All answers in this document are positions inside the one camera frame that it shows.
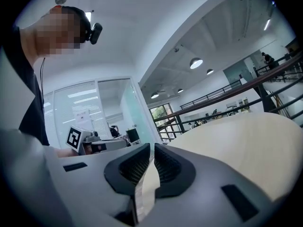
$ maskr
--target cable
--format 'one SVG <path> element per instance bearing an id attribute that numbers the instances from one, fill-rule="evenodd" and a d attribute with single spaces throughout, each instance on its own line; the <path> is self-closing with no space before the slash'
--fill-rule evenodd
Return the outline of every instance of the cable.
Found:
<path id="1" fill-rule="evenodd" d="M 45 61 L 45 57 L 43 59 L 41 67 L 40 67 L 40 82 L 41 82 L 42 99 L 43 99 L 43 68 L 44 68 L 44 61 Z"/>

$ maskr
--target desk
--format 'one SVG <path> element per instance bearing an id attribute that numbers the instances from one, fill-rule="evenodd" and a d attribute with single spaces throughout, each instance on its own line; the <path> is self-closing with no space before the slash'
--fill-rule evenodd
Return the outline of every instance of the desk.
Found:
<path id="1" fill-rule="evenodd" d="M 289 193 L 301 171 L 303 130 L 274 113 L 246 113 L 200 125 L 168 145 L 227 163 L 257 184 L 274 201 Z M 143 181 L 145 214 L 159 187 L 154 164 Z"/>

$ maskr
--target black slot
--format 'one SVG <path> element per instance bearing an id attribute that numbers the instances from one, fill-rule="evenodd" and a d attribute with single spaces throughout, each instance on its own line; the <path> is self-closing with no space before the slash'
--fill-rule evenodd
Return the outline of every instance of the black slot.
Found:
<path id="1" fill-rule="evenodd" d="M 243 222 L 258 214 L 256 207 L 244 196 L 235 185 L 223 186 L 222 191 L 238 212 Z"/>
<path id="2" fill-rule="evenodd" d="M 86 167 L 87 165 L 84 162 L 80 162 L 80 163 L 76 163 L 76 164 L 72 164 L 72 165 L 67 165 L 67 166 L 63 166 L 64 170 L 66 172 L 70 172 L 73 170 L 77 170 L 83 167 Z"/>

